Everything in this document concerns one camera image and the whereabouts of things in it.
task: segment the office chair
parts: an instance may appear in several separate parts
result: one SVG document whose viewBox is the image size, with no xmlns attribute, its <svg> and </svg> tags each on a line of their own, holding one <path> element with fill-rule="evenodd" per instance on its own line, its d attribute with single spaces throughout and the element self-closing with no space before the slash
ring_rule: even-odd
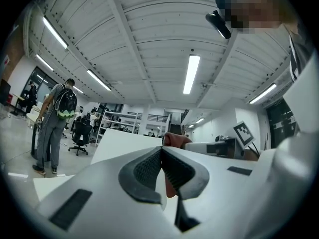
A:
<svg viewBox="0 0 319 239">
<path fill-rule="evenodd" d="M 77 146 L 71 147 L 70 149 L 77 149 L 76 155 L 79 155 L 79 150 L 82 150 L 88 155 L 88 152 L 85 148 L 81 148 L 81 146 L 87 145 L 90 139 L 90 132 L 92 130 L 91 125 L 87 125 L 81 121 L 77 121 L 75 123 L 75 129 L 72 134 L 72 140 L 76 143 Z"/>
</svg>

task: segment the floor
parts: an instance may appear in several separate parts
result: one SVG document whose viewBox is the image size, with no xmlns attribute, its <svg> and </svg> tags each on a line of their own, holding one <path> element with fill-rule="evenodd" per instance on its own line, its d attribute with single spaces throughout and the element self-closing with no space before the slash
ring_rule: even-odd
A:
<svg viewBox="0 0 319 239">
<path fill-rule="evenodd" d="M 50 169 L 50 162 L 45 163 L 46 175 L 42 176 L 32 169 L 36 163 L 30 155 L 33 129 L 27 126 L 27 119 L 21 116 L 4 117 L 0 120 L 0 161 L 1 171 L 6 175 L 14 194 L 32 207 L 39 203 L 33 178 L 48 178 L 55 176 L 73 175 L 88 166 L 93 158 L 96 147 L 89 144 L 86 148 L 88 155 L 76 150 L 68 151 L 73 147 L 70 130 L 65 131 L 67 138 L 61 138 L 60 157 L 57 174 L 54 175 Z"/>
</svg>

